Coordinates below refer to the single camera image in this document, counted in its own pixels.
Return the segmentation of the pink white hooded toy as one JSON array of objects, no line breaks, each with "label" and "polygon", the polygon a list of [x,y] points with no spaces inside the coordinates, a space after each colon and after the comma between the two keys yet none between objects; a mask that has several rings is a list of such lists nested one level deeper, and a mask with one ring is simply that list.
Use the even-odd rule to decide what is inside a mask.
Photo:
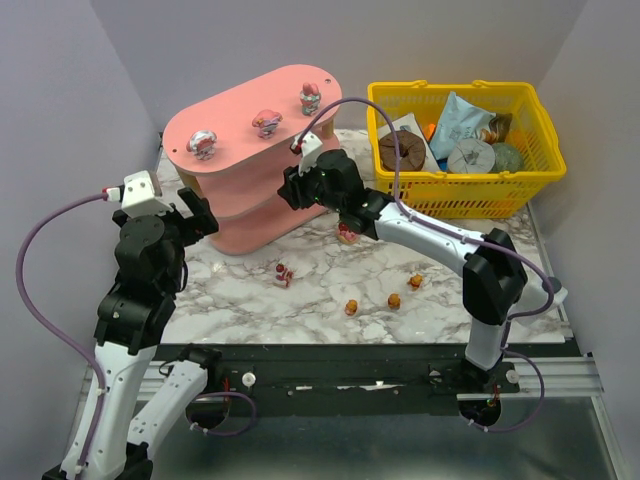
[{"label": "pink white hooded toy", "polygon": [[186,148],[197,160],[208,160],[215,155],[217,135],[211,130],[199,130],[193,133]]}]

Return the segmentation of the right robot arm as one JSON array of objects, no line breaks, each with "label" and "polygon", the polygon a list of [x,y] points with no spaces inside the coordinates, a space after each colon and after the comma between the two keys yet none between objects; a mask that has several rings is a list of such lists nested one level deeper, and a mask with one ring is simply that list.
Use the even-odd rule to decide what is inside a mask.
[{"label": "right robot arm", "polygon": [[325,207],[354,233],[409,248],[460,276],[463,305],[471,317],[465,359],[474,367],[489,371],[499,363],[508,322],[537,317],[565,300],[562,283],[519,255],[506,232],[455,228],[409,209],[366,187],[342,149],[292,151],[300,161],[285,169],[278,191],[292,209]]}]

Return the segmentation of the pink flower-ring bunny toy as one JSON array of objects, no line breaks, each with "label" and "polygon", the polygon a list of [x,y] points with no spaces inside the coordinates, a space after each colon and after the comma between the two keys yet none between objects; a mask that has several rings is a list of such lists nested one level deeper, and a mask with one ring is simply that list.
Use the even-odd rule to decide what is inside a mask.
[{"label": "pink flower-ring bunny toy", "polygon": [[300,91],[301,111],[305,116],[312,116],[319,108],[321,92],[315,83],[305,82]]}]

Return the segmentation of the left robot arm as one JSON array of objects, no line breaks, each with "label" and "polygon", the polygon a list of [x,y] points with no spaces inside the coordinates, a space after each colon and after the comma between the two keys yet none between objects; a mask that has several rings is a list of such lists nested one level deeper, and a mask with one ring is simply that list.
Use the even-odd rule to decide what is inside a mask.
[{"label": "left robot arm", "polygon": [[189,403],[204,391],[220,353],[187,346],[169,377],[143,409],[136,403],[164,328],[185,286],[185,249],[215,233],[218,223],[207,200],[191,188],[179,190],[191,214],[113,215],[120,228],[115,247],[118,271],[97,309],[93,378],[70,449],[46,479],[148,479],[153,458]]}]

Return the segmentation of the red white bow toy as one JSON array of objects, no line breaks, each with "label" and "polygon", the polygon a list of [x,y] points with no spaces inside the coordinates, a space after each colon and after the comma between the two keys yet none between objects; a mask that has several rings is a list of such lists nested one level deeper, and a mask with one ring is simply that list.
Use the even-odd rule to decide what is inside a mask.
[{"label": "red white bow toy", "polygon": [[284,263],[275,266],[276,284],[282,288],[289,288],[294,277],[294,272]]}]

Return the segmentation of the pink wide-eared toy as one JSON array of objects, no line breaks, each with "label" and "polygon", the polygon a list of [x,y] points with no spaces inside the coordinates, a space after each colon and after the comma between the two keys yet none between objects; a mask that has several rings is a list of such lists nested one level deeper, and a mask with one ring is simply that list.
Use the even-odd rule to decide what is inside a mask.
[{"label": "pink wide-eared toy", "polygon": [[264,109],[253,118],[251,125],[257,129],[259,138],[269,139],[275,134],[282,120],[281,113],[271,109]]}]

